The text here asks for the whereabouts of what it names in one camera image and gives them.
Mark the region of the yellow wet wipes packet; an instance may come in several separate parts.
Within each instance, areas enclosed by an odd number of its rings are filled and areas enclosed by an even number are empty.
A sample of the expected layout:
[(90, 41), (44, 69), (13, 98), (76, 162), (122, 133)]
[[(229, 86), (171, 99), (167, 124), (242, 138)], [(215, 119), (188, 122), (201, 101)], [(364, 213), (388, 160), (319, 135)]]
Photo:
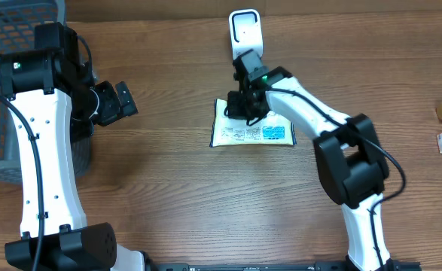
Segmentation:
[(269, 112), (259, 123), (247, 126), (245, 120), (235, 120), (224, 115), (227, 102), (216, 99), (215, 118), (209, 146), (226, 145), (295, 145), (293, 124), (285, 117)]

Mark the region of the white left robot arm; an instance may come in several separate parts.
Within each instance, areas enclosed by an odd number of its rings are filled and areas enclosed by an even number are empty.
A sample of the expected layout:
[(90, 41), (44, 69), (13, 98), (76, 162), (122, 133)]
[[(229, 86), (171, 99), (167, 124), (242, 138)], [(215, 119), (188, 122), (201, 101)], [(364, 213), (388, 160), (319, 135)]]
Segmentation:
[(108, 223), (89, 225), (78, 196), (72, 144), (137, 113), (124, 82), (96, 83), (83, 39), (61, 23), (35, 27), (31, 51), (0, 59), (2, 101), (14, 120), (23, 182), (20, 240), (5, 245), (21, 270), (144, 270)]

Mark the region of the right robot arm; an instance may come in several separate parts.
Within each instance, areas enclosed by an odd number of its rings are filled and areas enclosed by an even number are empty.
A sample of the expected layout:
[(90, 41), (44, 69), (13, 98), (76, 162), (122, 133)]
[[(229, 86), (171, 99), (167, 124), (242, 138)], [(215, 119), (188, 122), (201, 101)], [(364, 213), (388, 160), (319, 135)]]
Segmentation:
[(391, 270), (380, 214), (389, 168), (370, 118), (330, 108), (283, 67), (265, 66), (254, 50), (238, 55), (233, 67), (239, 89), (227, 94), (225, 115), (253, 126), (273, 112), (300, 129), (312, 141), (325, 193), (342, 210), (348, 269)]

